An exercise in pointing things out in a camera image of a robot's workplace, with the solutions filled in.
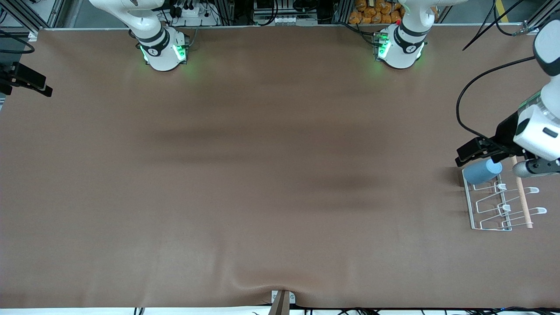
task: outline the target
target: cable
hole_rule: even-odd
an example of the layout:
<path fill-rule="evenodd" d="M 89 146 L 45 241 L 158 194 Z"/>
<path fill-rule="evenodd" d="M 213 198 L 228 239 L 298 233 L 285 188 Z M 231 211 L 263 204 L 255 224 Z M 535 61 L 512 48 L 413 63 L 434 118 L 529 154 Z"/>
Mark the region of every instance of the cable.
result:
<path fill-rule="evenodd" d="M 492 14 L 492 12 L 494 12 L 494 18 L 496 18 L 496 10 L 495 9 L 496 9 L 496 0 L 494 0 L 494 4 L 492 5 L 490 10 L 488 11 L 488 14 L 486 15 L 486 18 L 484 19 L 484 22 L 482 22 L 482 24 L 480 25 L 480 28 L 477 31 L 477 35 L 480 34 L 480 31 L 482 31 L 482 28 L 484 28 L 484 25 L 486 24 L 486 22 L 488 22 L 488 19 L 490 18 L 490 15 Z"/>
<path fill-rule="evenodd" d="M 500 26 L 500 23 L 498 23 L 498 13 L 497 10 L 494 10 L 494 18 L 496 19 L 496 27 L 498 28 L 498 31 L 500 31 L 500 33 L 502 33 L 503 35 L 506 36 L 513 36 L 512 33 L 508 33 L 504 30 L 502 30 L 502 27 Z"/>
<path fill-rule="evenodd" d="M 204 2 L 206 5 L 204 6 L 204 8 L 206 9 L 206 11 L 208 10 L 208 1 Z M 213 13 L 215 13 L 217 16 L 219 16 L 222 20 L 228 21 L 228 22 L 235 22 L 235 20 L 232 20 L 230 18 L 227 17 L 223 17 L 219 12 L 217 12 L 216 10 L 214 10 L 214 8 L 212 6 L 210 6 L 210 9 L 212 10 Z"/>
<path fill-rule="evenodd" d="M 165 22 L 167 23 L 167 25 L 168 25 L 168 26 L 171 26 L 171 24 L 169 24 L 169 20 L 167 19 L 167 14 L 165 14 L 164 9 L 163 9 L 163 8 L 160 8 L 160 11 L 161 11 L 161 13 L 164 15 L 164 19 L 165 19 Z"/>
<path fill-rule="evenodd" d="M 4 9 L 0 8 L 0 18 L 2 18 L 2 21 L 0 21 L 0 24 L 4 23 L 4 20 L 6 20 L 6 17 L 8 17 L 8 12 L 4 11 Z"/>
<path fill-rule="evenodd" d="M 495 146 L 496 148 L 498 148 L 498 149 L 500 149 L 500 150 L 502 150 L 502 151 L 504 151 L 504 152 L 507 152 L 507 153 L 509 153 L 509 154 L 515 154 L 515 153 L 511 152 L 510 149 L 508 149 L 508 148 L 506 148 L 506 147 L 504 147 L 504 146 L 502 146 L 502 145 L 499 145 L 499 144 L 495 143 L 493 140 L 491 140 L 491 139 L 488 138 L 487 136 L 481 134 L 480 132 L 478 132 L 478 131 L 476 131 L 476 130 L 474 130 L 474 129 L 472 129 L 472 128 L 467 127 L 467 126 L 461 121 L 461 115 L 460 115 L 460 113 L 459 113 L 459 106 L 461 105 L 461 99 L 463 98 L 463 95 L 465 94 L 466 90 L 467 90 L 473 83 L 475 83 L 478 79 L 480 79 L 481 77 L 483 77 L 483 76 L 485 76 L 485 75 L 487 75 L 487 74 L 489 74 L 489 73 L 492 73 L 492 72 L 494 72 L 494 71 L 497 71 L 497 70 L 500 70 L 500 69 L 504 69 L 504 68 L 506 68 L 506 67 L 513 66 L 513 65 L 515 65 L 515 64 L 522 63 L 522 62 L 526 62 L 526 61 L 533 60 L 533 59 L 535 59 L 535 56 L 527 57 L 527 58 L 523 58 L 523 59 L 519 59 L 519 60 L 512 61 L 512 62 L 508 62 L 508 63 L 503 64 L 503 65 L 501 65 L 501 66 L 498 66 L 498 67 L 492 68 L 492 69 L 490 69 L 490 70 L 484 71 L 484 72 L 481 73 L 480 75 L 477 75 L 474 79 L 470 80 L 470 82 L 463 88 L 463 90 L 462 90 L 461 93 L 459 94 L 459 97 L 457 98 L 457 104 L 456 104 L 456 106 L 455 106 L 455 114 L 456 114 L 456 116 L 457 116 L 457 122 L 459 123 L 459 125 L 461 125 L 461 127 L 463 127 L 463 128 L 464 128 L 465 130 L 467 130 L 468 132 L 471 132 L 471 133 L 473 133 L 473 134 L 475 134 L 475 135 L 477 135 L 477 136 L 483 138 L 484 140 L 488 141 L 488 143 L 492 144 L 492 145 Z"/>
<path fill-rule="evenodd" d="M 193 40 L 189 43 L 189 47 L 192 47 L 194 45 L 194 40 L 197 38 L 199 28 L 200 28 L 200 25 L 197 26 L 197 29 L 194 31 Z"/>
<path fill-rule="evenodd" d="M 372 46 L 379 46 L 378 44 L 374 43 L 373 41 L 370 41 L 366 38 L 366 35 L 364 35 L 364 33 L 360 30 L 360 27 L 356 24 L 356 28 L 358 30 L 358 32 L 360 33 L 360 35 L 362 35 L 362 38 L 366 41 L 366 43 L 372 45 Z"/>
<path fill-rule="evenodd" d="M 0 49 L 0 53 L 4 53 L 4 54 L 30 54 L 32 52 L 35 51 L 35 47 L 33 47 L 30 43 L 22 40 L 19 37 L 15 37 L 12 34 L 5 32 L 3 30 L 0 30 L 0 34 L 3 34 L 7 37 L 13 38 L 17 41 L 19 41 L 20 43 L 22 43 L 23 45 L 26 45 L 27 47 L 29 47 L 29 50 L 10 50 L 10 49 Z"/>
<path fill-rule="evenodd" d="M 309 12 L 309 11 L 312 11 L 312 10 L 317 10 L 317 8 L 319 6 L 319 1 L 318 0 L 317 0 L 317 3 L 315 5 L 307 6 L 307 7 L 303 4 L 304 1 L 308 2 L 308 0 L 294 0 L 293 5 L 292 5 L 293 9 L 296 10 L 297 12 L 303 12 L 303 13 Z"/>
<path fill-rule="evenodd" d="M 272 7 L 272 13 L 271 13 L 272 15 L 270 17 L 270 20 L 268 20 L 268 22 L 262 24 L 261 26 L 267 26 L 270 23 L 274 22 L 274 20 L 276 20 L 276 17 L 278 16 L 278 9 L 279 9 L 278 0 L 274 0 L 274 4 L 276 5 L 276 13 L 274 13 L 274 7 Z"/>
<path fill-rule="evenodd" d="M 250 15 L 250 10 L 248 9 L 248 3 L 250 3 L 249 0 L 245 1 L 245 16 L 247 17 L 247 22 L 251 23 L 252 25 L 259 25 L 259 26 L 267 26 L 270 23 L 274 22 L 274 20 L 276 19 L 276 17 L 278 17 L 278 0 L 274 0 L 274 4 L 276 5 L 276 13 L 274 13 L 274 5 L 272 5 L 272 15 L 270 16 L 270 19 L 265 23 L 265 24 L 258 24 L 257 22 L 255 22 L 249 15 Z"/>
<path fill-rule="evenodd" d="M 495 19 L 490 25 L 488 25 L 480 34 L 475 35 L 470 42 L 463 48 L 463 50 L 469 48 L 469 46 L 471 46 L 477 39 L 479 39 L 484 33 L 486 33 L 486 31 L 488 31 L 490 29 L 490 27 L 494 26 L 494 24 L 496 24 L 499 20 L 501 20 L 504 16 L 506 16 L 506 14 L 510 13 L 511 10 L 513 10 L 515 7 L 517 7 L 521 2 L 523 2 L 524 0 L 517 0 L 516 3 L 514 3 L 513 6 L 511 6 L 509 9 L 506 10 L 506 12 L 504 12 L 502 15 L 500 15 L 497 19 Z"/>
<path fill-rule="evenodd" d="M 346 26 L 346 28 L 348 28 L 349 30 L 351 30 L 351 31 L 354 32 L 354 33 L 360 33 L 360 32 L 361 32 L 361 31 L 359 31 L 359 30 L 353 28 L 352 26 L 350 26 L 350 24 L 346 24 L 346 23 L 344 23 L 344 22 L 335 22 L 335 24 L 344 25 L 344 26 Z M 371 32 L 364 32 L 364 31 L 362 31 L 361 33 L 364 34 L 364 35 L 371 35 L 371 36 L 374 35 L 374 34 L 371 33 Z"/>

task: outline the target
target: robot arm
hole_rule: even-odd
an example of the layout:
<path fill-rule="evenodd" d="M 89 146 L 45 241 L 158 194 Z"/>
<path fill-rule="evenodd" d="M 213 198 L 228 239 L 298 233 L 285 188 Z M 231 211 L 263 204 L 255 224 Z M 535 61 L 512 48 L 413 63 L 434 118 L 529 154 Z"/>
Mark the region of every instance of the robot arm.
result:
<path fill-rule="evenodd" d="M 541 29 L 533 52 L 550 82 L 496 128 L 491 140 L 508 151 L 477 137 L 457 149 L 458 166 L 488 156 L 498 162 L 515 154 L 528 158 L 514 166 L 519 177 L 560 173 L 560 19 Z"/>
<path fill-rule="evenodd" d="M 125 23 L 144 53 L 144 59 L 158 71 L 168 71 L 186 62 L 188 46 L 185 35 L 172 27 L 163 27 L 152 9 L 164 0 L 90 0 L 98 9 L 106 11 Z"/>
<path fill-rule="evenodd" d="M 381 31 L 387 34 L 387 39 L 375 48 L 377 59 L 397 69 L 412 66 L 416 59 L 420 58 L 424 39 L 435 20 L 431 7 L 452 6 L 466 1 L 399 0 L 407 13 L 399 25 L 391 24 Z"/>

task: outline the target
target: brown table surface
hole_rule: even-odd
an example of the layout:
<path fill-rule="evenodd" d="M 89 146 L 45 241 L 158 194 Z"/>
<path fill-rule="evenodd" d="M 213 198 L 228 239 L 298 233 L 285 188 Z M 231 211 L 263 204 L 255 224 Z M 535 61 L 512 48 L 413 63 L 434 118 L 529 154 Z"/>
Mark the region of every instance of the brown table surface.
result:
<path fill-rule="evenodd" d="M 559 307 L 557 177 L 535 228 L 470 229 L 455 121 L 477 74 L 533 38 L 436 27 L 397 71 L 343 27 L 202 30 L 144 65 L 126 31 L 43 31 L 0 114 L 1 307 L 262 304 Z M 493 133 L 547 82 L 536 62 L 473 85 Z"/>

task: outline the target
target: dish rack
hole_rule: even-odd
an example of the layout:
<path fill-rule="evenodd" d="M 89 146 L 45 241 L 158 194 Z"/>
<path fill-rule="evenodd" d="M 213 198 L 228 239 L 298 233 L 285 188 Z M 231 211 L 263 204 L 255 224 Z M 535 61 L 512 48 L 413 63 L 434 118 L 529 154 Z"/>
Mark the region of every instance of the dish rack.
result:
<path fill-rule="evenodd" d="M 512 158 L 513 165 L 517 159 Z M 514 226 L 533 228 L 531 216 L 546 214 L 543 207 L 529 208 L 526 196 L 539 193 L 538 187 L 523 187 L 521 178 L 506 172 L 515 179 L 515 184 L 506 183 L 498 175 L 489 182 L 472 185 L 464 177 L 466 202 L 469 209 L 470 227 L 474 230 L 511 231 Z"/>

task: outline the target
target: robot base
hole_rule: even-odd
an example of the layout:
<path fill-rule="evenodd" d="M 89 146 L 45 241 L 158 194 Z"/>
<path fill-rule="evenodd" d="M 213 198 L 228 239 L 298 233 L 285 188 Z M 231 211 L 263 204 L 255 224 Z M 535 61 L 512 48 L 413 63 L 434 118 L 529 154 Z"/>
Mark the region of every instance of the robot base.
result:
<path fill-rule="evenodd" d="M 158 71 L 173 70 L 179 64 L 186 63 L 189 53 L 189 38 L 172 27 L 165 29 L 169 32 L 170 40 L 159 56 L 152 56 L 142 49 L 146 63 Z"/>
<path fill-rule="evenodd" d="M 414 62 L 420 58 L 424 44 L 417 49 L 418 52 L 412 54 L 405 53 L 403 49 L 395 43 L 394 34 L 396 28 L 396 24 L 391 24 L 389 27 L 376 34 L 375 42 L 381 45 L 374 47 L 374 55 L 376 60 L 383 61 L 390 67 L 405 69 L 412 66 Z"/>

